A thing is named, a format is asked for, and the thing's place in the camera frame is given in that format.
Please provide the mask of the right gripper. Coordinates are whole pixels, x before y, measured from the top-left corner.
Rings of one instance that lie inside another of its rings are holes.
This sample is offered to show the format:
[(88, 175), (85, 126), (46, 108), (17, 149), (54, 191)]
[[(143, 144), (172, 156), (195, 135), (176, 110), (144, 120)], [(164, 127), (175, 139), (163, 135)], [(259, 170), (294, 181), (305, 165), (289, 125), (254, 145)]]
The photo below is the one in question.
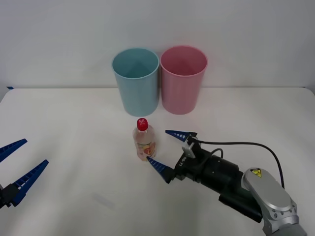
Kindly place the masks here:
[(147, 156), (148, 162), (167, 184), (175, 177), (179, 180), (187, 177), (194, 182), (201, 183), (201, 174), (210, 153), (202, 149), (200, 144), (195, 144), (197, 143), (197, 133), (178, 130), (166, 130), (165, 133), (190, 146), (183, 147), (183, 154), (175, 165), (175, 170)]

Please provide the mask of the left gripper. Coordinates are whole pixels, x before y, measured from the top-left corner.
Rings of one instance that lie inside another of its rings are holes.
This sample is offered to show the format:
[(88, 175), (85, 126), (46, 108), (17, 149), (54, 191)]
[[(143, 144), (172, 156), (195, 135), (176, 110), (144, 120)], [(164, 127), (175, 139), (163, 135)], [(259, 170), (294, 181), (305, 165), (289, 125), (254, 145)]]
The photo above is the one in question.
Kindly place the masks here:
[[(0, 162), (5, 160), (9, 155), (15, 152), (22, 145), (27, 143), (26, 139), (21, 139), (9, 145), (0, 148)], [(27, 174), (9, 184), (7, 187), (0, 186), (0, 207), (16, 207), (26, 196), (28, 190), (32, 187), (41, 173), (49, 164), (48, 160), (44, 160)]]

